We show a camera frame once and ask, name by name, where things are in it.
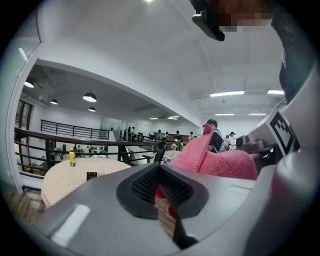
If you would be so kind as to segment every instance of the black mesh grille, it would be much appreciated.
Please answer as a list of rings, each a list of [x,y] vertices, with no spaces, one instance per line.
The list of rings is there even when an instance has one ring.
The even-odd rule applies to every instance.
[[[193,189],[188,184],[177,179],[165,170],[159,173],[159,183],[170,206],[176,209],[193,195]]]
[[[156,167],[133,182],[131,188],[138,198],[153,203],[158,185],[158,167]]]

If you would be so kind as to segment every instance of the wooden floor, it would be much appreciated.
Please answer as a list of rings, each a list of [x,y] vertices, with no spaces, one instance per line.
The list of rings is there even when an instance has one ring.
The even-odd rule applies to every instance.
[[[12,214],[29,224],[34,225],[46,209],[46,205],[38,191],[25,189],[22,194],[2,192]],[[172,239],[176,221],[169,215],[169,204],[166,199],[156,198],[155,205],[158,209],[159,225]]]
[[[13,216],[32,225],[46,209],[38,191],[25,189],[22,194],[3,191],[2,196]]]

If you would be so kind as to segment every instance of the black cap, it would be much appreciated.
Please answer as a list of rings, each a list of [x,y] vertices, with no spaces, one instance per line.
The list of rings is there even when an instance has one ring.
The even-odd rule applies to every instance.
[[[206,123],[209,124],[209,125],[213,124],[216,127],[218,126],[218,122],[216,120],[213,120],[213,119],[209,119]]]

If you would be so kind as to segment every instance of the floor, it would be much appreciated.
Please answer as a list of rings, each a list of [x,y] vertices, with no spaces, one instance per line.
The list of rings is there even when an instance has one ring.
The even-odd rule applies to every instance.
[[[22,194],[3,192],[2,196],[16,218],[32,225],[37,222],[46,209],[46,205],[41,197],[41,192],[39,191],[25,189]],[[154,206],[158,209],[160,226],[172,239],[176,221],[169,215],[169,204],[167,200],[156,198]]]

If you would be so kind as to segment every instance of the table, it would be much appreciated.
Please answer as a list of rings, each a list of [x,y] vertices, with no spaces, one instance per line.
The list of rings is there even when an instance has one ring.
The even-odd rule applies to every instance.
[[[76,158],[75,167],[69,160],[50,168],[43,179],[41,197],[46,207],[51,207],[87,181],[87,172],[115,173],[131,166],[108,158]]]
[[[164,160],[163,164],[171,165],[171,162],[175,160],[180,153],[181,151],[177,151],[177,150],[167,150],[166,152],[164,152],[164,155],[163,155],[163,160]]]

